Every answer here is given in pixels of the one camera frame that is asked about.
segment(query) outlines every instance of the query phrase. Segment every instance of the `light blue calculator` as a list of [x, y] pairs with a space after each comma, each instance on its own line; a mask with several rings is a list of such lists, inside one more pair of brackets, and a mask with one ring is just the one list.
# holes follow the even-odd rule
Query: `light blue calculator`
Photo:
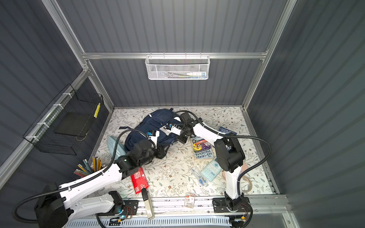
[[218, 164], [218, 159], [214, 158], [202, 171], [203, 174], [209, 181], [212, 181], [219, 172], [222, 171], [222, 168]]

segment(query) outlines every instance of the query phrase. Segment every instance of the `gray wall panel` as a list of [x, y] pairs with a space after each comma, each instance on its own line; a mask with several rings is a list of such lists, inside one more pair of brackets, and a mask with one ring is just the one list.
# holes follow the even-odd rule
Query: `gray wall panel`
[[[95, 92], [89, 80], [86, 80], [79, 90]], [[62, 184], [78, 179], [73, 172], [83, 159], [90, 157], [108, 114], [108, 110], [102, 105], [98, 117], [84, 140], [81, 151], [76, 156], [42, 153], [35, 148], [30, 151], [0, 190], [0, 213], [7, 215], [3, 217], [0, 227], [38, 227], [38, 224], [15, 221], [10, 216], [12, 208], [20, 200], [42, 192], [48, 183]], [[35, 202], [36, 200], [22, 206], [19, 214], [29, 219], [35, 219], [33, 209]]]
[[0, 1], [0, 165], [81, 72], [41, 1]]
[[86, 52], [265, 51], [285, 0], [63, 0]]
[[364, 8], [299, 1], [248, 108], [302, 227], [363, 226]]
[[259, 59], [211, 60], [208, 80], [149, 80], [144, 60], [91, 60], [115, 106], [242, 104]]

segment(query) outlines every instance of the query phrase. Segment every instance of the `basket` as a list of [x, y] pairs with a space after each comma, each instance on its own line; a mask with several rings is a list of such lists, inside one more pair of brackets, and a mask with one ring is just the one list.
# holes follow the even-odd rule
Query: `basket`
[[40, 152], [77, 155], [97, 118], [103, 97], [97, 93], [72, 90], [42, 123], [38, 130], [23, 137]]
[[209, 75], [209, 56], [161, 58], [148, 55], [146, 68], [150, 80], [206, 80]]

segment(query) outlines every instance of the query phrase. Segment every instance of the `floral tablecloth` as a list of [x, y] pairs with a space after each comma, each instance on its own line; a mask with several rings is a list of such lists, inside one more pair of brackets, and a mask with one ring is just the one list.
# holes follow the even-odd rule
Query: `floral tablecloth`
[[[103, 164], [110, 162], [111, 155], [108, 151], [107, 136], [118, 136], [123, 130], [121, 126], [136, 127], [142, 119], [157, 108], [115, 109], [105, 131], [103, 139], [97, 150], [96, 156], [103, 159]], [[204, 108], [175, 108], [174, 111], [189, 110], [197, 117], [216, 129], [223, 126], [238, 134], [249, 134], [245, 120], [239, 107], [204, 107]], [[128, 134], [124, 134], [120, 141], [123, 143]], [[245, 151], [245, 162], [250, 167], [259, 161], [256, 149], [251, 139], [239, 139], [242, 149]], [[177, 143], [170, 147], [164, 159], [153, 159], [144, 166], [152, 197], [176, 197], [185, 196], [187, 192], [197, 196], [220, 196], [226, 189], [222, 172], [209, 183], [202, 187], [190, 172], [192, 166], [198, 166], [202, 170], [210, 160], [197, 161], [193, 158], [193, 147], [190, 139], [183, 145]], [[247, 194], [272, 194], [264, 170], [261, 166], [250, 171], [246, 176], [253, 183], [252, 190]], [[241, 181], [241, 189], [247, 189], [247, 182]], [[112, 183], [105, 188], [92, 193], [90, 196], [99, 196], [109, 191], [116, 190], [123, 198], [140, 198], [141, 194], [135, 194], [131, 178]]]

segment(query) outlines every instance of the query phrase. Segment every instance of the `red box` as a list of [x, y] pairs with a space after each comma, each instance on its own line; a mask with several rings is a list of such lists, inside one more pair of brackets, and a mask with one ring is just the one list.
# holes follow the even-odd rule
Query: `red box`
[[140, 193], [142, 191], [142, 188], [149, 187], [142, 167], [139, 168], [138, 172], [131, 175], [131, 179], [132, 179], [134, 191], [136, 192], [136, 194]]

